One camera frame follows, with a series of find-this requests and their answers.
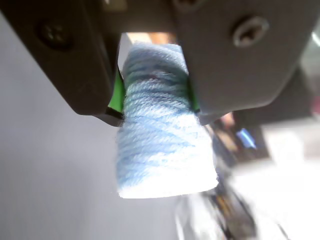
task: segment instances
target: blue thread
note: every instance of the blue thread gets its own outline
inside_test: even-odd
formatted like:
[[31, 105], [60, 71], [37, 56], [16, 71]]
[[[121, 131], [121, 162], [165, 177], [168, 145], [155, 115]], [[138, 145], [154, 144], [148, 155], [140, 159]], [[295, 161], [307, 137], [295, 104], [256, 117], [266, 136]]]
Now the blue thread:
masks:
[[117, 136], [123, 198], [202, 192], [217, 185], [212, 143], [191, 109], [177, 45], [135, 45], [123, 69], [125, 121]]

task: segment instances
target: screw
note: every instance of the screw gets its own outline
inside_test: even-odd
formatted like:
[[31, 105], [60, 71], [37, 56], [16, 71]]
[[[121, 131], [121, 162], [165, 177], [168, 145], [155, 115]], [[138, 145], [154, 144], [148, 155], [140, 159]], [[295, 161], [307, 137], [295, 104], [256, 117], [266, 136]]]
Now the screw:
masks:
[[56, 21], [42, 21], [36, 28], [39, 39], [55, 50], [69, 50], [73, 45], [70, 31], [65, 25]]
[[267, 33], [269, 23], [255, 16], [241, 22], [233, 33], [233, 44], [238, 48], [247, 48], [259, 42]]

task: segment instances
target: yarn skein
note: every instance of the yarn skein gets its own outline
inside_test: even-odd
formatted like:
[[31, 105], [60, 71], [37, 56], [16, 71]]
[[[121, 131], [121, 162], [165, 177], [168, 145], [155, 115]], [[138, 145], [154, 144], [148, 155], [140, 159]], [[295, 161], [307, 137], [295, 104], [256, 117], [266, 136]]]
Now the yarn skein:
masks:
[[178, 45], [139, 43], [123, 67], [124, 123], [116, 178], [122, 198], [160, 198], [217, 185], [212, 142], [192, 110]]

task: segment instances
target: gray wall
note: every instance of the gray wall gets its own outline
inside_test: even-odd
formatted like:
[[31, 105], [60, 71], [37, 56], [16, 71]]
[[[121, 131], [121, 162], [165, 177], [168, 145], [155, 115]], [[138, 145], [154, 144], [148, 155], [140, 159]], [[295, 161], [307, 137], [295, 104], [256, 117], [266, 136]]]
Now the gray wall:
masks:
[[70, 109], [0, 15], [0, 239], [176, 239], [176, 198], [118, 197], [116, 132]]

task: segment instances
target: black plastic part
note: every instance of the black plastic part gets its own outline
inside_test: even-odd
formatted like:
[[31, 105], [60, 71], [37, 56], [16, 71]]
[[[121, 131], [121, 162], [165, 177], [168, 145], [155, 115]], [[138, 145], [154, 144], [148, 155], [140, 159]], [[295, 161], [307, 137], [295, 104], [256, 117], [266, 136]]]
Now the black plastic part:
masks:
[[[81, 115], [105, 114], [120, 34], [107, 35], [98, 25], [102, 9], [89, 0], [1, 0], [0, 8], [70, 107]], [[67, 29], [70, 43], [43, 36], [46, 25], [57, 23]]]
[[[200, 115], [271, 103], [292, 75], [318, 19], [318, 0], [200, 0], [185, 11], [171, 0], [0, 0], [0, 8], [71, 108], [115, 125], [109, 115], [123, 32], [177, 34]], [[250, 16], [269, 29], [238, 48], [233, 33]], [[53, 39], [46, 25], [53, 27]]]
[[[209, 0], [197, 11], [175, 11], [177, 34], [204, 114], [265, 106], [289, 81], [318, 19], [318, 0]], [[233, 34], [260, 16], [269, 29], [251, 47]]]
[[269, 105], [233, 112], [236, 122], [260, 126], [283, 121], [311, 118], [312, 95], [304, 72], [298, 70], [282, 93]]

